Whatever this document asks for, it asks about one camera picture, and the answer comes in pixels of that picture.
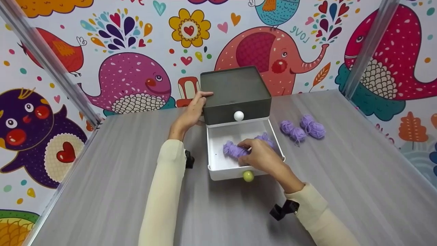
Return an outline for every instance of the hand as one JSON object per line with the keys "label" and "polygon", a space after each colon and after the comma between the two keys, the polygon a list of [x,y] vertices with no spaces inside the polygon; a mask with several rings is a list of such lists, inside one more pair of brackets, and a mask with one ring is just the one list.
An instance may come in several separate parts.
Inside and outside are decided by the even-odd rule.
{"label": "hand", "polygon": [[196,96],[186,107],[184,112],[173,122],[170,128],[168,139],[184,140],[185,133],[194,126],[202,114],[203,105],[206,103],[207,96],[211,96],[213,92],[198,91]]}
{"label": "hand", "polygon": [[249,164],[273,176],[288,194],[300,191],[305,184],[293,173],[276,152],[263,140],[246,139],[238,146],[252,148],[249,155],[238,158],[240,164]]}

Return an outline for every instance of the tabletop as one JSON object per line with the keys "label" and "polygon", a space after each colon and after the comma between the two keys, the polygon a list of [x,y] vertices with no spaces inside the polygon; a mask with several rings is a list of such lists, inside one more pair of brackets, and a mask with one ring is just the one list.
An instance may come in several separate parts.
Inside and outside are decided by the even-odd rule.
{"label": "tabletop", "polygon": [[[161,144],[183,109],[110,116],[64,182],[53,208],[28,241],[33,246],[136,246]],[[309,113],[323,140],[297,147],[278,128]],[[437,191],[338,91],[272,99],[271,123],[287,164],[312,183],[363,246],[434,245]],[[270,176],[212,181],[204,127],[184,140],[195,157],[182,185],[175,246],[311,246]]]}

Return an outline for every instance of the left hand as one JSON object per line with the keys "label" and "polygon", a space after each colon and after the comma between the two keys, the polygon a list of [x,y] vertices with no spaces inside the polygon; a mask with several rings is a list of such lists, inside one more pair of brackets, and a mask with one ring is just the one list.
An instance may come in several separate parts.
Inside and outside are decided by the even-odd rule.
{"label": "left hand", "polygon": [[184,140],[185,133],[194,126],[202,114],[202,108],[206,103],[207,96],[211,96],[213,92],[198,91],[196,96],[186,107],[184,112],[173,122],[170,128],[168,139]]}

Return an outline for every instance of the black bracket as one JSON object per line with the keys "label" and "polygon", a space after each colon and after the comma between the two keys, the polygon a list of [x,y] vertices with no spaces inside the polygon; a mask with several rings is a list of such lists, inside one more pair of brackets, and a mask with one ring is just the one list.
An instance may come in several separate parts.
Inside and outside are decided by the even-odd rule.
{"label": "black bracket", "polygon": [[273,216],[277,221],[283,219],[287,214],[295,213],[299,209],[299,203],[286,200],[284,205],[280,207],[278,204],[275,204],[272,210],[270,210],[270,215]]}
{"label": "black bracket", "polygon": [[187,157],[187,162],[185,163],[185,168],[186,169],[193,169],[194,157],[191,156],[191,153],[188,150],[185,150],[185,156]]}

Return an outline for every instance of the cream long-sleeve shirt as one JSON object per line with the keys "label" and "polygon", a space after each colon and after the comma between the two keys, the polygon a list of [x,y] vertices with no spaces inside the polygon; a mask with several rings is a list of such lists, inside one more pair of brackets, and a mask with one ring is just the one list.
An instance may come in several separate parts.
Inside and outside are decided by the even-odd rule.
{"label": "cream long-sleeve shirt", "polygon": [[[181,141],[167,140],[162,145],[141,224],[139,246],[173,246],[186,159]],[[317,246],[359,246],[311,184],[306,183],[301,191],[285,197],[300,204],[296,216]]]}

